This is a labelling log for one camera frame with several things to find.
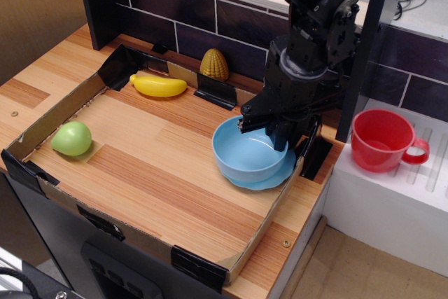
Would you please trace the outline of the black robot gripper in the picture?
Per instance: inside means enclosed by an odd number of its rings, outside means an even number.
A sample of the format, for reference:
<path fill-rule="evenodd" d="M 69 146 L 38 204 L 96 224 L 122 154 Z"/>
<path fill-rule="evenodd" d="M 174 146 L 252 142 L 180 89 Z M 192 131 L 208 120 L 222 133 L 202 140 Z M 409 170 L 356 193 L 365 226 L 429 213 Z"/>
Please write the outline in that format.
<path fill-rule="evenodd" d="M 342 91 L 341 65 L 304 75 L 286 71 L 270 60 L 261 92 L 241 106 L 239 129 L 245 133 L 264 128 L 274 150 L 294 149 L 309 134 L 312 115 L 334 107 Z"/>

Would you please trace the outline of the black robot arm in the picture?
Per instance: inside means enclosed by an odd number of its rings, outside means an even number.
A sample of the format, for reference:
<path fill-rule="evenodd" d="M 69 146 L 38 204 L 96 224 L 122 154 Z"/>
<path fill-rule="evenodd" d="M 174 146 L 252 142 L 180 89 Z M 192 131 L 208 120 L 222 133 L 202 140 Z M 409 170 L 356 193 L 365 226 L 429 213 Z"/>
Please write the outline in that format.
<path fill-rule="evenodd" d="M 269 47 L 263 88 L 241 107 L 238 127 L 263 129 L 274 149 L 292 148 L 313 116 L 334 107 L 344 90 L 342 62 L 353 57 L 358 0 L 286 0 L 289 33 Z"/>

